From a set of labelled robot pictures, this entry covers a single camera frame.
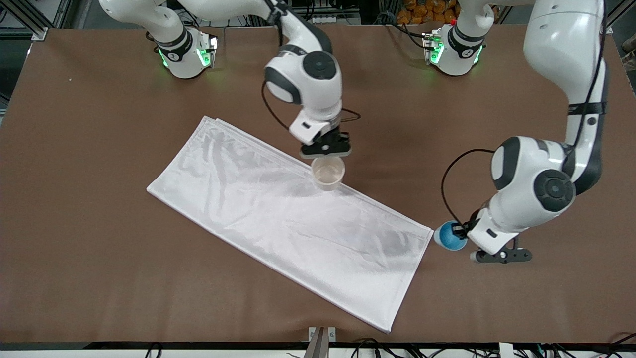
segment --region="green led light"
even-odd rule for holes
[[[479,61],[479,54],[481,53],[482,49],[483,49],[483,46],[479,46],[479,50],[477,50],[477,54],[475,55],[475,61],[473,61],[473,64],[476,64],[477,61]]]
[[[208,53],[205,52],[205,50],[197,51],[197,55],[199,55],[199,59],[201,59],[201,63],[203,64],[203,66],[210,65],[210,55],[208,55]]]
[[[436,47],[435,50],[433,50],[431,53],[431,62],[433,62],[434,64],[438,63],[442,52],[444,52],[444,44],[440,43],[439,47]]]
[[[168,62],[165,61],[165,57],[161,53],[161,50],[159,50],[159,55],[161,56],[161,59],[163,60],[163,65],[167,68],[168,67]]]

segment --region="black cable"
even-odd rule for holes
[[[487,356],[487,355],[485,355],[485,354],[477,353],[477,349],[466,349],[466,348],[465,348],[464,350],[467,350],[468,352],[471,352],[471,353],[472,353],[472,354],[474,354],[475,356],[477,356],[477,355],[478,355],[478,356],[480,356],[481,358],[488,358],[488,356]]]
[[[407,350],[407,352],[409,352],[410,354],[415,353],[414,357],[416,358],[428,358],[428,356],[426,356],[424,353],[422,353],[422,351],[415,346],[414,344],[411,344],[411,346],[413,346],[413,348],[411,348],[411,350]]]
[[[436,350],[435,352],[433,352],[429,358],[434,358],[436,355],[438,355],[440,352],[442,352],[443,350],[446,350],[446,348],[440,348],[438,350]]]
[[[155,42],[155,39],[152,37],[152,35],[150,35],[150,32],[148,32],[148,31],[146,31],[146,40]],[[155,46],[155,48],[153,48],[153,52],[158,54],[159,53],[159,46]]]
[[[448,212],[450,213],[450,216],[453,217],[453,219],[458,222],[459,224],[461,224],[462,222],[457,218],[457,215],[455,215],[455,213],[453,212],[453,210],[450,208],[450,206],[448,205],[448,201],[446,200],[446,194],[444,193],[444,183],[446,182],[446,176],[448,175],[448,172],[450,171],[450,169],[455,165],[455,163],[457,163],[461,158],[469,155],[470,153],[475,153],[475,152],[485,152],[485,153],[491,153],[493,154],[495,151],[494,150],[490,150],[490,149],[470,149],[464,153],[461,153],[457,158],[455,158],[454,161],[452,161],[450,163],[450,165],[448,166],[448,168],[446,168],[446,171],[444,172],[444,175],[441,177],[441,198],[444,201],[444,206],[446,206],[446,210],[448,210]]]
[[[416,44],[418,47],[423,48],[424,50],[434,50],[435,48],[432,46],[424,46],[422,44],[420,44],[419,42],[415,41],[415,39],[413,38],[413,35],[411,34],[411,32],[409,30],[406,30],[406,25],[404,26],[404,30],[406,31],[406,34],[408,35],[408,38],[411,39],[411,41],[413,41],[414,44]]]
[[[163,350],[163,346],[161,343],[152,343],[150,344],[150,348],[148,348],[148,351],[146,352],[146,357],[145,358],[151,358],[151,354],[152,354],[152,350],[154,346],[157,346],[157,355],[155,356],[155,358],[159,358],[161,357],[161,353]]]
[[[197,21],[197,18],[196,18],[194,15],[192,15],[192,14],[190,13],[190,11],[188,11],[188,9],[183,8],[183,10],[185,10],[185,12],[188,14],[188,16],[190,16],[190,18],[191,18],[191,19],[192,19],[192,21],[194,22],[194,24],[196,24],[196,25],[197,25],[197,27],[198,27],[198,26],[199,26],[199,23],[198,23],[198,21]]]
[[[583,113],[581,114],[581,123],[579,123],[579,130],[576,134],[576,139],[574,140],[574,145],[572,148],[576,148],[579,144],[579,139],[581,138],[581,132],[583,131],[583,127],[585,126],[585,116],[588,114],[588,105],[590,104],[590,98],[592,97],[592,92],[594,90],[594,85],[598,79],[598,72],[600,71],[600,63],[603,59],[603,49],[605,48],[605,38],[607,37],[607,9],[605,8],[605,0],[603,0],[603,20],[602,20],[602,35],[600,38],[600,48],[598,49],[598,59],[596,70],[594,71],[594,77],[592,78],[592,83],[590,84],[590,90],[588,91],[588,95],[585,98],[585,102],[583,103]]]
[[[615,341],[615,342],[614,342],[614,343],[612,343],[612,344],[613,344],[613,345],[621,344],[622,342],[624,342],[624,341],[626,341],[626,340],[630,340],[630,339],[632,339],[632,338],[634,338],[634,337],[636,337],[636,333],[632,333],[632,334],[630,334],[630,335],[629,335],[629,336],[627,336],[627,337],[621,338],[620,340]]]
[[[384,25],[391,25],[391,26],[395,27],[396,29],[400,30],[401,32],[403,32],[403,33],[405,33],[407,35],[416,37],[416,38],[426,38],[426,37],[428,37],[428,35],[416,34],[415,32],[411,32],[411,31],[407,30],[406,29],[406,25],[403,25],[404,29],[402,27],[396,25],[396,24],[384,24]]]
[[[360,343],[360,345],[358,345],[356,347],[356,349],[353,351],[353,353],[351,353],[351,358],[353,358],[354,354],[357,355],[359,353],[360,348],[362,347],[363,344],[369,343],[369,342],[377,344],[380,348],[382,348],[382,350],[384,350],[388,354],[391,354],[394,358],[406,358],[406,357],[403,357],[402,355],[394,353],[389,347],[386,347],[384,344],[378,342],[374,338],[363,338],[362,343]]]
[[[314,11],[316,10],[316,1],[312,0],[312,12],[311,14],[309,14],[309,18],[307,19],[308,21],[312,19],[312,17],[314,17]]]
[[[274,111],[272,110],[272,107],[270,107],[270,104],[267,103],[267,98],[265,98],[265,84],[267,83],[267,81],[263,81],[263,85],[261,86],[261,97],[263,98],[263,103],[265,103],[265,106],[267,107],[267,110],[270,112],[270,114],[272,115],[272,117],[274,117],[274,119],[276,120],[276,122],[278,122],[286,131],[289,130],[289,126],[286,125],[285,123],[283,123],[278,116],[276,116],[276,113],[274,113]]]
[[[280,23],[280,19],[278,20],[276,24],[276,28],[279,35],[279,47],[281,47],[282,46],[282,24]]]
[[[267,7],[270,9],[270,11],[274,11],[274,4],[270,0],[265,0],[265,3],[267,4]]]
[[[313,3],[314,0],[311,0],[310,3],[307,3],[307,10],[305,11],[305,16],[303,16],[303,18],[305,19],[305,21],[309,21],[309,10],[311,8],[311,5]]]
[[[562,351],[565,352],[565,354],[569,355],[570,358],[577,358],[576,356],[574,356],[574,354],[570,353],[567,349],[565,349],[561,344],[556,343],[555,344],[558,348],[561,348]]]
[[[406,25],[404,25],[404,29],[400,26],[398,26],[397,24],[393,23],[393,22],[384,22],[382,25],[386,26],[386,25],[391,25],[393,27],[395,27],[396,29],[400,30],[401,32],[405,33],[405,34],[409,34],[410,36],[416,37],[416,38],[426,38],[429,35],[422,35],[422,34],[416,34],[415,32],[411,32],[409,30],[406,29]]]
[[[550,346],[552,347],[552,357],[561,358],[561,354],[558,352],[557,346],[554,344],[551,344]]]
[[[359,120],[360,118],[362,118],[362,115],[358,112],[352,111],[352,110],[348,110],[346,108],[342,108],[343,111],[345,112],[349,112],[351,114],[353,114],[355,117],[349,117],[349,118],[345,118],[343,120],[340,121],[340,123],[347,123],[347,122],[353,122],[355,120]]]
[[[545,354],[542,354],[541,346],[537,343],[537,348],[531,348],[530,351],[534,354],[535,358],[546,358]]]

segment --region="plastic cup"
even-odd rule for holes
[[[461,250],[468,242],[467,238],[462,239],[453,234],[452,225],[456,223],[456,221],[447,221],[433,233],[433,240],[439,246],[450,251]]]
[[[316,186],[324,191],[335,190],[345,176],[345,162],[340,157],[321,157],[312,161]]]

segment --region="metal frame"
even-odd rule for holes
[[[149,342],[93,342],[86,345],[80,342],[49,342],[49,343],[0,343],[0,355],[11,358],[32,358],[50,357],[66,358],[73,357],[142,357],[147,353],[148,348],[153,345],[154,349],[150,356],[157,355],[156,343]],[[391,342],[367,342],[360,341],[347,343],[330,343],[329,354],[337,358],[350,358],[355,348],[360,348],[361,357],[372,357],[374,351],[379,348],[382,357],[390,357],[384,348],[390,348],[396,355],[408,357],[409,353],[405,349],[420,350],[426,356],[435,354],[441,358],[475,358],[472,350],[489,350],[496,357],[499,351],[498,343],[391,343]],[[612,343],[600,343],[596,345],[561,343],[560,348],[567,349],[570,354],[577,358],[598,358],[599,353],[594,350],[613,352],[617,345]],[[170,357],[184,358],[246,358],[246,357],[293,357],[294,354],[307,354],[307,342],[166,342],[162,343],[162,350]],[[559,355],[554,355],[555,346],[549,343],[513,343],[514,350],[524,350],[529,357],[562,358],[568,357],[561,349]],[[636,358],[636,345],[621,344],[618,348],[620,356],[623,358]]]
[[[34,41],[44,40],[47,30],[55,27],[28,0],[0,0],[0,4],[24,27],[30,30]]]
[[[630,11],[636,4],[636,0],[622,0],[618,5],[610,10],[607,14],[607,27],[610,27],[618,21],[624,14]]]
[[[510,15],[510,11],[512,11],[514,6],[500,6],[499,19],[495,22],[495,24],[503,24],[506,21],[506,17]]]
[[[312,340],[303,358],[329,358],[329,331],[325,327],[314,328]]]
[[[2,92],[0,92],[0,104],[3,104],[5,107],[9,105],[9,97],[5,96]],[[6,109],[0,108],[0,124],[2,124],[2,120],[4,119],[5,114]]]
[[[41,11],[39,11],[36,7],[34,7],[33,5],[31,5],[30,2],[28,2],[28,0],[0,0],[0,6],[4,7],[7,9],[7,11],[9,13],[11,13],[11,15],[17,20],[19,21],[24,27],[22,28],[6,28],[6,27],[0,27],[0,39],[4,40],[4,39],[31,39],[33,36],[33,34],[35,32],[32,32],[31,29],[26,26],[24,24],[24,22],[20,19],[19,16],[16,16],[16,14],[11,11],[9,9],[9,3],[20,3],[20,4],[24,4],[26,3],[26,6],[30,6],[32,7],[32,9],[34,11],[37,11],[40,16],[42,16],[42,18],[45,20],[45,22],[47,22],[47,24],[45,25],[45,27],[47,28],[55,28],[55,29],[62,29],[62,28],[70,28],[71,24],[67,21],[69,19],[69,12],[70,9],[76,4],[78,3],[79,0],[60,0],[60,3],[57,7],[57,11],[55,12],[55,17],[53,18],[53,21],[51,22],[50,20],[48,20],[48,18],[46,16],[44,16],[42,14]]]

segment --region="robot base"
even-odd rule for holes
[[[451,76],[460,76],[471,70],[479,61],[482,47],[468,58],[461,58],[459,54],[448,46],[448,33],[453,27],[444,25],[441,29],[433,30],[428,38],[424,39],[425,47],[433,47],[432,50],[424,50],[426,62],[439,68],[440,71]]]
[[[210,37],[194,28],[188,28],[192,35],[193,45],[183,55],[181,61],[172,61],[169,56],[164,56],[161,50],[159,54],[163,59],[163,65],[179,78],[193,78],[203,72],[207,67],[214,67],[214,58],[217,49],[217,37]]]

